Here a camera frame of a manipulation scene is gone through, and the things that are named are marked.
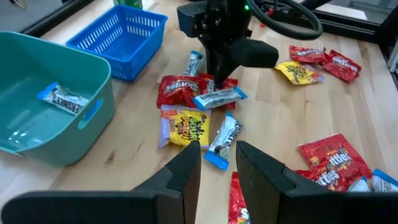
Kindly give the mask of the blue plastic basket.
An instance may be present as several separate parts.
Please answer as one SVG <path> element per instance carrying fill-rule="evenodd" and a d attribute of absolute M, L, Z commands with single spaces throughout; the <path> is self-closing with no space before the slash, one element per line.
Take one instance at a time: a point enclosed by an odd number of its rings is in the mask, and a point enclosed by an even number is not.
<path fill-rule="evenodd" d="M 105 58 L 112 77 L 133 82 L 162 45 L 167 19 L 117 5 L 68 40 L 67 46 Z"/>

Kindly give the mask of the yellow Sour Patch packet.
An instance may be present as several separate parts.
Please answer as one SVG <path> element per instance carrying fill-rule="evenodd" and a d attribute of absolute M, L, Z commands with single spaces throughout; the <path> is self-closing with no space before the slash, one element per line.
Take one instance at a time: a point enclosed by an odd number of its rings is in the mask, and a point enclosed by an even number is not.
<path fill-rule="evenodd" d="M 187 146 L 198 141 L 203 150 L 210 145 L 210 110 L 176 105 L 160 107 L 159 147 L 169 143 Z"/>
<path fill-rule="evenodd" d="M 275 69 L 282 72 L 294 85 L 310 85 L 325 80 L 325 77 L 310 65 L 296 61 L 278 63 Z"/>

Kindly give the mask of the teal plastic bin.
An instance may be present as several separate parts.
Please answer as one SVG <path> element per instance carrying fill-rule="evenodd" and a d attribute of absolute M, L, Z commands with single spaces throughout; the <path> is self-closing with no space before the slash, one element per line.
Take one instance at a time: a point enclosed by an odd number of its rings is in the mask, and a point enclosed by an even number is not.
<path fill-rule="evenodd" d="M 38 99 L 53 82 L 89 102 L 74 115 Z M 0 32 L 0 151 L 66 166 L 90 150 L 114 113 L 111 67 L 105 59 Z"/>

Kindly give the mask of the red Skittles packet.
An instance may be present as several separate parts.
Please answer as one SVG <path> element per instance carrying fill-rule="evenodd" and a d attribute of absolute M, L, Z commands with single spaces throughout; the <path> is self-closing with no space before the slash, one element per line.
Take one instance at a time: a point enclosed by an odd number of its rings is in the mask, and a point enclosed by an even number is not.
<path fill-rule="evenodd" d="M 321 63 L 326 60 L 326 48 L 311 49 L 305 47 L 289 46 L 290 58 L 300 63 Z"/>
<path fill-rule="evenodd" d="M 321 63 L 321 66 L 332 75 L 348 83 L 355 81 L 362 69 L 356 62 L 335 50 L 326 54 L 326 60 Z"/>
<path fill-rule="evenodd" d="M 231 175 L 229 191 L 228 224 L 251 224 L 243 193 L 239 183 L 239 175 L 234 171 Z"/>
<path fill-rule="evenodd" d="M 298 146 L 311 171 L 335 171 L 339 180 L 356 180 L 371 177 L 371 170 L 342 134 L 334 134 Z"/>
<path fill-rule="evenodd" d="M 346 177 L 335 170 L 296 170 L 299 175 L 314 181 L 322 187 L 335 192 L 346 192 L 358 179 L 357 177 Z"/>
<path fill-rule="evenodd" d="M 199 77 L 206 81 L 206 90 L 204 91 L 204 93 L 213 93 L 214 91 L 219 90 L 219 88 L 215 87 L 213 75 L 209 75 L 207 73 L 201 73 Z M 232 88 L 237 85 L 238 85 L 237 79 L 227 78 L 223 81 L 223 89 Z M 223 107 L 229 110 L 235 110 L 236 103 L 229 103 L 227 105 L 224 105 Z"/>
<path fill-rule="evenodd" d="M 184 105 L 196 108 L 193 99 L 205 92 L 207 82 L 200 77 L 169 75 L 160 82 L 156 106 Z"/>

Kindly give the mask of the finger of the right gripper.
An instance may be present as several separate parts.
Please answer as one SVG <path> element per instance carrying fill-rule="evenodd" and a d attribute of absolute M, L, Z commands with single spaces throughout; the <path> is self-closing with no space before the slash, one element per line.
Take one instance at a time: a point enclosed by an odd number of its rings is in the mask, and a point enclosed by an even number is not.
<path fill-rule="evenodd" d="M 215 87 L 221 89 L 223 82 L 239 67 L 239 63 L 232 58 L 230 48 L 217 47 L 214 53 L 216 56 Z"/>
<path fill-rule="evenodd" d="M 210 42 L 204 42 L 204 48 L 206 51 L 207 74 L 216 74 L 218 71 L 218 59 L 216 57 L 215 51 Z"/>

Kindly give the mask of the white blue Hershey's bar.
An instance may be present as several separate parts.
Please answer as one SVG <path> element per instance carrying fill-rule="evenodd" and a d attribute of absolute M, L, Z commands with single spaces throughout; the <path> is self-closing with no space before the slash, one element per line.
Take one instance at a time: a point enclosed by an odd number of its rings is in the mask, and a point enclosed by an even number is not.
<path fill-rule="evenodd" d="M 375 192 L 398 192 L 398 180 L 380 169 L 373 171 L 372 181 Z"/>
<path fill-rule="evenodd" d="M 248 96 L 238 87 L 214 91 L 194 97 L 193 102 L 201 110 L 209 110 L 219 106 L 246 99 Z"/>
<path fill-rule="evenodd" d="M 57 82 L 51 83 L 44 90 L 40 91 L 37 97 L 74 115 L 78 114 L 87 102 L 89 102 L 85 97 L 69 94 Z"/>
<path fill-rule="evenodd" d="M 371 189 L 368 185 L 367 178 L 364 176 L 355 180 L 348 188 L 349 192 L 370 192 Z"/>
<path fill-rule="evenodd" d="M 188 60 L 187 67 L 183 74 L 191 77 L 198 77 L 204 60 L 205 56 L 202 53 L 192 50 L 190 52 L 190 58 Z"/>
<path fill-rule="evenodd" d="M 230 111 L 227 111 L 213 142 L 205 152 L 204 159 L 226 171 L 229 166 L 228 155 L 231 145 L 242 131 L 243 126 L 242 122 L 238 121 Z"/>

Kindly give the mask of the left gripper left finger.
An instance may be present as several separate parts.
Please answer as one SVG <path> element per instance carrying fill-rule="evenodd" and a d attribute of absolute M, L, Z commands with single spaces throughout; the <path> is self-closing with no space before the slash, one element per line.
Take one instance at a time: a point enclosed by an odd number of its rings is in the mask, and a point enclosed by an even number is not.
<path fill-rule="evenodd" d="M 192 141 L 130 191 L 36 191 L 10 199 L 2 224 L 195 224 L 201 149 Z"/>

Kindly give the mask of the green soda can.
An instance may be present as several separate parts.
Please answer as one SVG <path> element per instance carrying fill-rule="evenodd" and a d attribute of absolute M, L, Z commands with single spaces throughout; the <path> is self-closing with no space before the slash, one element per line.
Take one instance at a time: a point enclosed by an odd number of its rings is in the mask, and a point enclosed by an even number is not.
<path fill-rule="evenodd" d="M 114 5 L 125 5 L 137 9 L 143 9 L 142 0 L 113 0 Z"/>

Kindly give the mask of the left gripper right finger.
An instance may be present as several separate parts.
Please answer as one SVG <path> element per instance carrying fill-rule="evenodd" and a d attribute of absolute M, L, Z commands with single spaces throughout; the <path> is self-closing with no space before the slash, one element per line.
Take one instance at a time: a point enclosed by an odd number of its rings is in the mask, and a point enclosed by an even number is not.
<path fill-rule="evenodd" d="M 252 224 L 398 224 L 398 193 L 328 190 L 246 141 L 236 164 Z"/>

